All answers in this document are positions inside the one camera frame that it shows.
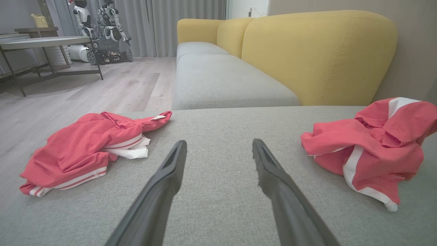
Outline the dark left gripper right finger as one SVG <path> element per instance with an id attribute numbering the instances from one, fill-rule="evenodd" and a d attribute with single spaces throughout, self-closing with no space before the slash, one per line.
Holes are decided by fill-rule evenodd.
<path id="1" fill-rule="evenodd" d="M 340 246 L 314 207 L 261 139 L 252 143 L 258 185 L 271 200 L 281 246 Z"/>

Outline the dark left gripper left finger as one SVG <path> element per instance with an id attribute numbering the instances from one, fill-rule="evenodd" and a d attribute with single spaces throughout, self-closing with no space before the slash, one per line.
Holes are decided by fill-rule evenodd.
<path id="1" fill-rule="evenodd" d="M 170 207 L 179 192 L 187 143 L 175 143 L 104 246 L 162 246 Z"/>

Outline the red jersey with number 23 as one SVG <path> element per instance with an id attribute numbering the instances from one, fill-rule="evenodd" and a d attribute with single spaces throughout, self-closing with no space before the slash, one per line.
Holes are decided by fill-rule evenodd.
<path id="1" fill-rule="evenodd" d="M 20 191 L 43 197 L 53 189 L 68 190 L 105 176 L 108 164 L 118 157 L 146 158 L 151 140 L 144 133 L 161 128 L 171 116 L 171 111 L 143 119 L 109 112 L 86 114 L 34 152 L 20 175 L 26 179 Z"/>

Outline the red shorts with white trim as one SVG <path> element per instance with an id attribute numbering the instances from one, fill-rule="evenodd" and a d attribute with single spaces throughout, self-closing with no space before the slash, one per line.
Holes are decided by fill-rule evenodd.
<path id="1" fill-rule="evenodd" d="M 309 156 L 348 187 L 398 210 L 398 184 L 418 172 L 425 138 L 437 132 L 437 106 L 404 97 L 376 101 L 353 119 L 315 123 L 301 135 Z"/>

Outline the wide grey sofa seat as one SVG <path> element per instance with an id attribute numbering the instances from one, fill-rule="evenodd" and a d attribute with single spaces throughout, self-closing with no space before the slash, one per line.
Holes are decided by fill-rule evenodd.
<path id="1" fill-rule="evenodd" d="M 437 133 L 417 175 L 399 184 L 391 213 L 319 167 L 301 146 L 314 123 L 353 118 L 357 106 L 173 111 L 149 135 L 149 157 L 120 158 L 106 176 L 42 198 L 18 193 L 0 213 L 0 246 L 103 246 L 179 140 L 188 152 L 164 246 L 280 246 L 270 200 L 258 186 L 252 141 L 262 139 L 342 246 L 437 246 Z"/>

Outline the long grey sofa seat cushion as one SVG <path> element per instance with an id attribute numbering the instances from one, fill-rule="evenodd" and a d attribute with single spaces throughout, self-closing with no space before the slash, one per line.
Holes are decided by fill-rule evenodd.
<path id="1" fill-rule="evenodd" d="M 173 110 L 299 105 L 285 85 L 232 55 L 190 54 L 177 63 Z"/>

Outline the large yellow sofa backrest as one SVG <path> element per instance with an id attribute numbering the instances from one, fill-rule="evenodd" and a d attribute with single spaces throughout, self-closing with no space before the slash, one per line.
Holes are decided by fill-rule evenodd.
<path id="1" fill-rule="evenodd" d="M 358 10 L 256 18 L 241 59 L 295 93 L 303 106 L 366 106 L 395 55 L 397 28 Z"/>

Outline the small grey sofa seat cushion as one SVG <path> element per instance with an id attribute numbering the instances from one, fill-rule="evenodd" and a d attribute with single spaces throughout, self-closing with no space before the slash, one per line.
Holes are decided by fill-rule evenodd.
<path id="1" fill-rule="evenodd" d="M 190 54 L 225 54 L 229 55 L 223 48 L 209 42 L 183 42 L 177 46 L 177 61 Z"/>

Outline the black and white wheeled robot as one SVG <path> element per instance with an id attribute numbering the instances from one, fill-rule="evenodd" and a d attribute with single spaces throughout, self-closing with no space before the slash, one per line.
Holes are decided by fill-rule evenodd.
<path id="1" fill-rule="evenodd" d="M 114 7 L 114 0 L 99 0 L 100 8 L 95 19 L 96 37 L 92 39 L 87 52 L 87 59 L 91 65 L 115 62 L 132 62 L 133 54 L 130 49 L 120 50 L 120 42 L 130 45 L 131 37 L 127 35 L 118 16 L 118 9 Z"/>

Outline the yellow sofa end backrest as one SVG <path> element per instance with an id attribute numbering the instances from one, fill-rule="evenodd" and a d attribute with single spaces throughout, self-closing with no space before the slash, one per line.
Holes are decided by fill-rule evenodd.
<path id="1" fill-rule="evenodd" d="M 224 20 L 184 18 L 177 22 L 178 44 L 207 42 L 216 44 L 217 29 Z"/>

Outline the grey curtain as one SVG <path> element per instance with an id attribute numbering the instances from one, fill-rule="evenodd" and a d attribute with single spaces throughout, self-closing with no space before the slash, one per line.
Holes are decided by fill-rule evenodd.
<path id="1" fill-rule="evenodd" d="M 56 8 L 46 17 L 59 19 L 63 36 L 81 36 L 72 13 L 74 3 L 67 0 L 39 0 Z M 130 45 L 120 42 L 120 50 L 130 49 L 134 57 L 175 57 L 177 22 L 184 18 L 224 20 L 227 0 L 114 0 L 120 24 L 131 37 Z M 95 29 L 99 0 L 87 0 L 86 8 Z"/>

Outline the narrow yellow sofa backrest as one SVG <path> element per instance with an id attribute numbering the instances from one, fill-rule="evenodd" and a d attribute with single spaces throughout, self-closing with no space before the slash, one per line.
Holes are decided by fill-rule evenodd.
<path id="1" fill-rule="evenodd" d="M 217 28 L 216 45 L 230 55 L 241 58 L 245 30 L 253 18 L 223 20 Z"/>

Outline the grey table with metal legs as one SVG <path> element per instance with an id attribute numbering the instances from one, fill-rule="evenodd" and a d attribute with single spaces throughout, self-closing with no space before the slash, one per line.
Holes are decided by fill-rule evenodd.
<path id="1" fill-rule="evenodd" d="M 8 42 L 0 42 L 0 54 L 3 56 L 8 68 L 10 69 L 11 76 L 13 78 L 13 81 L 15 82 L 15 85 L 17 88 L 20 89 L 23 97 L 26 97 L 26 93 L 23 90 L 23 86 L 20 82 L 19 77 L 23 76 L 25 74 L 28 74 L 32 71 L 35 71 L 37 74 L 42 73 L 41 69 L 45 68 L 47 66 L 50 66 L 51 74 L 47 76 L 39 76 L 36 81 L 41 82 L 57 77 L 64 77 L 64 76 L 76 76 L 76 75 L 87 75 L 87 74 L 99 74 L 100 79 L 103 80 L 103 74 L 100 69 L 100 65 L 97 64 L 96 70 L 78 70 L 78 71 L 67 71 L 67 72 L 56 72 L 53 66 L 53 63 L 51 59 L 48 56 L 48 53 L 45 48 L 52 47 L 52 46 L 59 46 L 61 48 L 61 51 L 63 52 L 64 58 L 66 58 L 65 52 L 64 52 L 64 45 L 73 45 L 73 44 L 91 44 L 92 40 L 88 36 L 65 36 L 65 37 L 43 37 L 43 38 L 29 38 L 29 39 L 23 39 L 23 40 L 14 40 L 14 41 L 8 41 Z M 35 66 L 34 68 L 24 70 L 19 73 L 15 73 L 12 69 L 12 66 L 10 65 L 10 62 L 8 58 L 6 57 L 7 52 L 13 52 L 13 51 L 19 51 L 19 50 L 26 50 L 26 49 L 34 49 L 34 48 L 42 48 L 43 53 L 45 54 L 45 57 L 47 59 L 47 63 L 39 66 Z"/>

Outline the white humanoid robot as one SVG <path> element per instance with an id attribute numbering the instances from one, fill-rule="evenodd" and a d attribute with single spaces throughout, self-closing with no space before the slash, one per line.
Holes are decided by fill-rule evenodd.
<path id="1" fill-rule="evenodd" d="M 76 26 L 79 30 L 81 36 L 88 36 L 91 41 L 95 40 L 95 31 L 91 26 L 91 15 L 89 10 L 86 8 L 87 0 L 67 0 L 68 4 L 74 3 L 74 8 L 72 10 L 75 16 Z M 81 60 L 83 62 L 88 62 L 92 65 L 96 65 L 97 60 L 95 55 L 90 52 L 89 48 L 92 44 L 87 45 L 72 45 L 69 47 L 69 52 L 72 60 Z"/>

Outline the brown wooden shelf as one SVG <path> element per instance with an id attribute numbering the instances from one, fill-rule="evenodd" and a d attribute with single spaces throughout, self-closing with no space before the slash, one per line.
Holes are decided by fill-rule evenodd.
<path id="1" fill-rule="evenodd" d="M 58 37 L 57 27 L 16 28 L 14 31 L 28 34 L 30 38 Z"/>

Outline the yellow watering can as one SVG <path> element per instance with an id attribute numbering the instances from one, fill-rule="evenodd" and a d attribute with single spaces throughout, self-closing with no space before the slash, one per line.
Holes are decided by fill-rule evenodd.
<path id="1" fill-rule="evenodd" d="M 39 15 L 39 14 L 31 14 L 31 17 L 34 19 L 34 22 L 37 26 L 37 28 L 47 28 L 48 26 L 48 22 L 46 20 L 46 17 L 44 17 L 43 15 Z"/>

